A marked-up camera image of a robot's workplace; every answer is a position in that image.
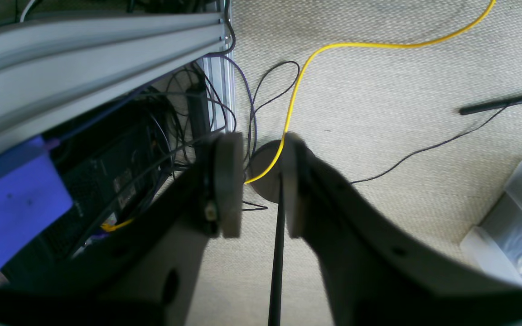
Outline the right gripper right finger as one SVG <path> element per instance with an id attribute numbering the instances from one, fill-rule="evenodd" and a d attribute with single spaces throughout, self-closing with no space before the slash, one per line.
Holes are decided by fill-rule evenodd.
<path id="1" fill-rule="evenodd" d="M 336 325 L 522 326 L 522 287 L 400 229 L 293 133 L 282 183 L 289 234 L 317 256 Z"/>

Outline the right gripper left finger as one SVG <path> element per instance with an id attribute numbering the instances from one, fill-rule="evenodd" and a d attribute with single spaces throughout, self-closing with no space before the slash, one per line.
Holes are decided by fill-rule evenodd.
<path id="1" fill-rule="evenodd" d="M 205 149 L 131 223 L 0 287 L 0 326 L 182 326 L 208 241 L 241 232 L 243 136 L 222 133 Z"/>

